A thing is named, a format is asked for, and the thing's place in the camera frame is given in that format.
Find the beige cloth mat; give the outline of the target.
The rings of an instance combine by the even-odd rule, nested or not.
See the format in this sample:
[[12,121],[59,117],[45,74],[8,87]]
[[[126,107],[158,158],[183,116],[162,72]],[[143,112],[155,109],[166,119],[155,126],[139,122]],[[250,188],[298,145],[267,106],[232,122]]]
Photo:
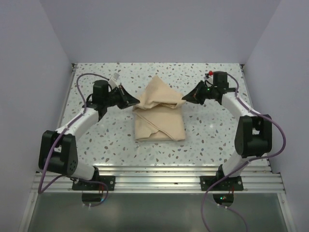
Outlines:
[[133,107],[135,140],[182,141],[186,139],[183,95],[154,76]]

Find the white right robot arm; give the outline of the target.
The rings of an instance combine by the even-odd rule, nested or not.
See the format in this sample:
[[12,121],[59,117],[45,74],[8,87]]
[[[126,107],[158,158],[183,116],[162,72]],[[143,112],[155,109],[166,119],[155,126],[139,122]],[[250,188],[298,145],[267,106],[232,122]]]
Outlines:
[[205,100],[215,100],[228,110],[238,123],[232,156],[220,165],[215,184],[219,189],[232,185],[232,178],[240,176],[250,159],[260,158],[272,149],[272,123],[270,116],[255,112],[238,97],[239,83],[231,74],[223,71],[209,72],[182,99],[202,105]]

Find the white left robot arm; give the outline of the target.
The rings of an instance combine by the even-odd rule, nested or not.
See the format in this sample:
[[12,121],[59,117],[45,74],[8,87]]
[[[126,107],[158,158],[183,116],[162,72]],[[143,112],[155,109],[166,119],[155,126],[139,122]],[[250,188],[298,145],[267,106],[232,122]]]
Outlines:
[[97,80],[93,92],[83,99],[82,110],[64,126],[47,130],[42,135],[39,168],[41,182],[47,172],[76,179],[91,190],[97,189],[100,177],[95,166],[78,160],[77,141],[95,124],[100,122],[109,107],[126,109],[140,101],[131,96],[122,85],[114,86],[105,80]]

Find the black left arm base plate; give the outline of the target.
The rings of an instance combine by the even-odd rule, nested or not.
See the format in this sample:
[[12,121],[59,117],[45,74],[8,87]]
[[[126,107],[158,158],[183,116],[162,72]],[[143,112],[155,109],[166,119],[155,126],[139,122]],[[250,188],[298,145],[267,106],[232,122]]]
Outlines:
[[72,190],[76,191],[114,191],[116,177],[114,175],[99,175],[95,180],[78,179],[73,182]]

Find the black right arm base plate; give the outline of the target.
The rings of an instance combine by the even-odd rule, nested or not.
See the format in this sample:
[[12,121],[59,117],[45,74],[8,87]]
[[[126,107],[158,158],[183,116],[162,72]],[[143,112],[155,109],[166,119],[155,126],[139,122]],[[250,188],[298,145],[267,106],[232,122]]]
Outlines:
[[[206,191],[212,184],[217,182],[215,176],[200,176],[200,186],[202,191]],[[241,176],[229,177],[226,180],[220,181],[212,189],[212,191],[243,191],[243,183]]]

